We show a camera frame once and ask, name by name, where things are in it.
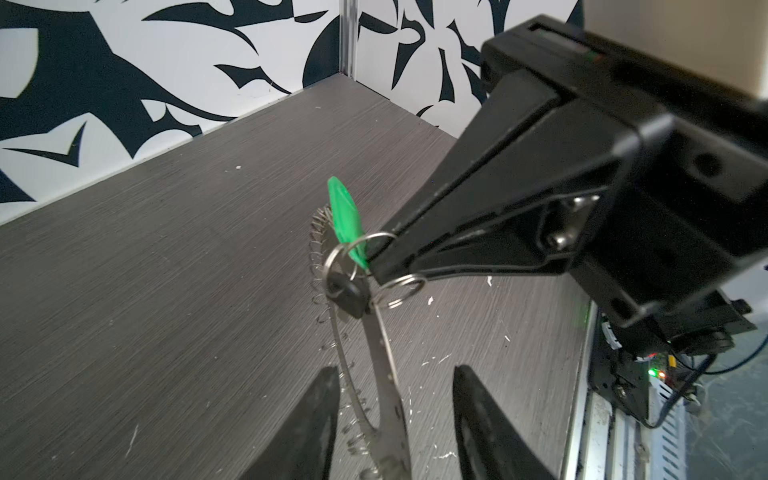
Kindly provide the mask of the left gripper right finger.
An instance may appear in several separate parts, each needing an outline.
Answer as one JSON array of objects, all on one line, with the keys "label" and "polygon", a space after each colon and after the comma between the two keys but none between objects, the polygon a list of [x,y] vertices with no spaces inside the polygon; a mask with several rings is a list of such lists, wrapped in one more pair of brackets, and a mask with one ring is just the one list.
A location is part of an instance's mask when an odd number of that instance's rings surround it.
[{"label": "left gripper right finger", "polygon": [[464,479],[552,479],[475,372],[459,365],[453,375],[457,454]]}]

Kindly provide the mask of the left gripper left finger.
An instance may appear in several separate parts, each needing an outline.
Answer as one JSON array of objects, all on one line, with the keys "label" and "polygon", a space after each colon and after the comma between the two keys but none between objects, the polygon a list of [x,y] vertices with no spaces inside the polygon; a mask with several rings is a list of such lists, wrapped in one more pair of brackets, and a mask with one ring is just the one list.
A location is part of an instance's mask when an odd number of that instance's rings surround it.
[{"label": "left gripper left finger", "polygon": [[322,368],[243,479],[327,479],[340,403],[339,371]]}]

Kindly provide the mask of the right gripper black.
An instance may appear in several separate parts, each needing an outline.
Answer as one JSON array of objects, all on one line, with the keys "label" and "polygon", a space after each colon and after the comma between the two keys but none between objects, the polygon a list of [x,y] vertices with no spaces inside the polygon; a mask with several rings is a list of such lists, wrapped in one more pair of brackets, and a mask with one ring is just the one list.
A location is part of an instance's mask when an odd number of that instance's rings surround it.
[{"label": "right gripper black", "polygon": [[[716,291],[766,319],[765,102],[543,15],[481,55],[498,83],[369,244],[377,281],[565,273],[614,190],[576,272],[614,322]],[[560,97],[535,75],[602,113],[548,113]]]}]

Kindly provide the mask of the green plastic key tag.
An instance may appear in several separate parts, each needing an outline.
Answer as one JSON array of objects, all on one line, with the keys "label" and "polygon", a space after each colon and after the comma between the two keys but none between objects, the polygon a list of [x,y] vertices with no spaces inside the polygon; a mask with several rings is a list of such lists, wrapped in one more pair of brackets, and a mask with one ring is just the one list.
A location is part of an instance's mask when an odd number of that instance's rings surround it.
[{"label": "green plastic key tag", "polygon": [[340,244],[352,244],[365,236],[359,211],[343,182],[332,176],[327,181],[333,229]]}]

